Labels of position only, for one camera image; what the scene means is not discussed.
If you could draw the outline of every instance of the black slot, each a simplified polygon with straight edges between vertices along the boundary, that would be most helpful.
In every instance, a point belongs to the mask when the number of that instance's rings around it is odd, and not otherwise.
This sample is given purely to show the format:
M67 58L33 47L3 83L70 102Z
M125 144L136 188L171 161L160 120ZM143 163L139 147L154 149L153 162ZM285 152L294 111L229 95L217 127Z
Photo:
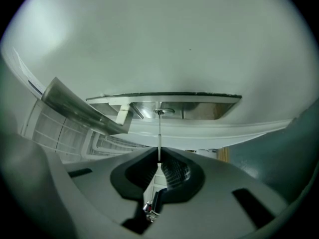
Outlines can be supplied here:
M28 81L28 82L29 82L29 84L34 88L35 91L37 91L40 95L43 95L43 94L41 93L41 91L40 91L39 89L37 89L35 85L32 84L31 81Z
M160 213L161 212L161 208L162 208L162 196L163 194L165 194L165 192L167 191L167 188L165 189L161 189L160 191L155 193L154 199L153 199L153 203L152 203L152 210L156 213Z
M274 216L247 189L238 189L232 193L257 228L274 219Z
M84 168L84 169L68 172L71 178L78 177L87 173L92 173L92 170L90 168Z
M202 168L192 160L168 149L161 149L161 168L167 181L162 204L189 201L200 191L205 182Z
M143 205L143 192L157 169L158 149L154 147L114 168L111 183L123 198L141 201Z

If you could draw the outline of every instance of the metal plate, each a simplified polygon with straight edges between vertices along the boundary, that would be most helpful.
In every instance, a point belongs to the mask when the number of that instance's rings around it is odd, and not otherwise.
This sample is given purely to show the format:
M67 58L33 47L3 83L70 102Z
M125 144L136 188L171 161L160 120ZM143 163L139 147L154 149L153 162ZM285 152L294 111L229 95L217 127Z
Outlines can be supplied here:
M145 93L87 99L95 109L107 116L116 115L121 105L130 105L135 119L158 119L155 109L173 109L163 119L217 120L232 108L241 96L209 93Z
M133 113L129 112L123 125L115 123L85 103L56 77L46 88L41 100L66 118L104 135L128 133L133 117Z

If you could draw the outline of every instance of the metal rod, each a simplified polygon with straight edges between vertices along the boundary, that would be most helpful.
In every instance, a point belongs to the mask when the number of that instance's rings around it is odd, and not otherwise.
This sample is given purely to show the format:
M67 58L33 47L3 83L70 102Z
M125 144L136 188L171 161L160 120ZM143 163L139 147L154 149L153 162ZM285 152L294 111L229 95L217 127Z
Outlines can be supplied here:
M110 142L115 142L115 143L118 143L118 144L123 144L124 146L129 146L130 148L146 148L147 146L145 145L141 145L139 143L133 143L133 142L130 142L130 141L126 141L126 140L121 140L121 139L118 139L118 138L115 138L115 137L112 137L112 136L106 136L105 137L105 140L108 140Z
M113 155L113 156L121 156L123 154L117 154L117 153L110 153L110 152L103 152L103 151L96 151L96 150L93 150L94 153L99 153L99 154L106 154L106 155Z
M160 116L161 116L161 113L159 113L159 142L158 142L158 160L160 162L160 148L161 148L161 134L160 134Z
M121 145L119 143L104 139L103 141L108 142L110 144L113 144L115 146L121 147L121 148L125 148L125 149L143 149L144 147L133 147L133 146L128 146L128 145Z
M99 139L100 139L100 133L95 132L93 142L92 142L93 150L100 151L100 152L106 152L106 153L117 153L117 154L127 154L130 152L130 151L125 151L125 150L117 150L117 149L98 147L97 143L98 143Z

